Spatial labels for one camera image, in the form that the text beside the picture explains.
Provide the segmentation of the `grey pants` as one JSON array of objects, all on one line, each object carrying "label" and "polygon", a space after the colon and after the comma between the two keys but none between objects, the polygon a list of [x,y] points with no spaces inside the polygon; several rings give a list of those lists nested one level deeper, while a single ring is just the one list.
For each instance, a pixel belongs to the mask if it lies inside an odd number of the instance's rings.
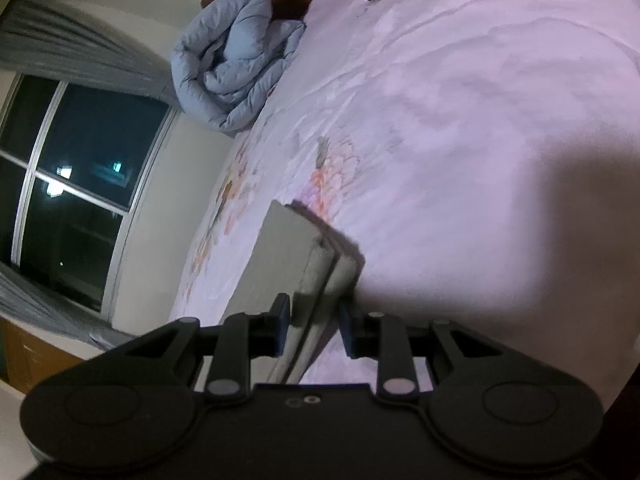
[{"label": "grey pants", "polygon": [[295,384],[332,337],[337,300],[359,278],[364,257],[355,242],[301,203],[274,200],[224,316],[269,310],[277,294],[291,300],[283,353],[258,358],[252,384]]}]

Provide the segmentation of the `brown wooden door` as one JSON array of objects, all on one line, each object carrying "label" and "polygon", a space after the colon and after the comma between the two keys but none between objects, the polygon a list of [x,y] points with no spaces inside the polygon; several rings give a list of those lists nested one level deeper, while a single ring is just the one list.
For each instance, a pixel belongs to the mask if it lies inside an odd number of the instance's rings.
[{"label": "brown wooden door", "polygon": [[9,384],[21,393],[29,393],[47,378],[82,363],[77,356],[48,344],[4,318],[1,320],[1,340]]}]

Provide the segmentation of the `left grey curtain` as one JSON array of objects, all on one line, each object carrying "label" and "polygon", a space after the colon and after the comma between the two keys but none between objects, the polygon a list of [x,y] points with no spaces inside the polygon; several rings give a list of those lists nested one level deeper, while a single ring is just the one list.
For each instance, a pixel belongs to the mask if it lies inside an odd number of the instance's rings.
[{"label": "left grey curtain", "polygon": [[1,315],[103,351],[132,339],[96,316],[45,292],[4,263],[1,265]]}]

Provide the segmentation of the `grey curtain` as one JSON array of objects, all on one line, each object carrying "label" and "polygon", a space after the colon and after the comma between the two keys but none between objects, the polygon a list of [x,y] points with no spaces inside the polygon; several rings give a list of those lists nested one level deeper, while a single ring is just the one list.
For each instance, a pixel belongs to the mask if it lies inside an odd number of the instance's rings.
[{"label": "grey curtain", "polygon": [[96,316],[45,292],[4,263],[1,265],[1,315],[103,351],[132,339]]},{"label": "grey curtain", "polygon": [[179,106],[164,58],[55,0],[9,0],[1,13],[1,67]]}]

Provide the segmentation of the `pink floral bed sheet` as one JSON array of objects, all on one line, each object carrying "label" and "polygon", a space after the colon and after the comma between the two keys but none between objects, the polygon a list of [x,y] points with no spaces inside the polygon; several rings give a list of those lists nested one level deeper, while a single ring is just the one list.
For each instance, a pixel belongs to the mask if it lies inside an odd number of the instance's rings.
[{"label": "pink floral bed sheet", "polygon": [[272,203],[342,234],[363,309],[449,318],[610,405],[639,362],[639,0],[312,0],[172,307],[215,324]]}]

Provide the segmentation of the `aluminium sliding window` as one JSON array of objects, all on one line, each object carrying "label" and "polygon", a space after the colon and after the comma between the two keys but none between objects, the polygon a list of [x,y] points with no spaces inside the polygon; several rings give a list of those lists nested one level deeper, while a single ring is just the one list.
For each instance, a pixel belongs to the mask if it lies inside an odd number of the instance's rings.
[{"label": "aluminium sliding window", "polygon": [[2,262],[111,318],[134,212],[175,116],[142,96],[2,72]]}]

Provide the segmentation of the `rolled light blue duvet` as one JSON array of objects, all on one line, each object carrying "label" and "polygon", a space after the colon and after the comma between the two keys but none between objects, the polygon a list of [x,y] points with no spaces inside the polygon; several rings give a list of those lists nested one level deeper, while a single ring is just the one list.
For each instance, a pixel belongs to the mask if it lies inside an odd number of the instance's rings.
[{"label": "rolled light blue duvet", "polygon": [[306,26],[276,20],[271,0],[215,0],[171,53],[182,110],[233,138],[250,128],[290,66]]}]

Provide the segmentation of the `right grey curtain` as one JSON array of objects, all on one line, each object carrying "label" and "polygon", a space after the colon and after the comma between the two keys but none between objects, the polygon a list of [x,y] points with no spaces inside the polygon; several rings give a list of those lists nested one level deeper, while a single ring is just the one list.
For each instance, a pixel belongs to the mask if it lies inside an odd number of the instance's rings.
[{"label": "right grey curtain", "polygon": [[179,106],[164,58],[55,0],[9,0],[1,13],[1,67]]}]

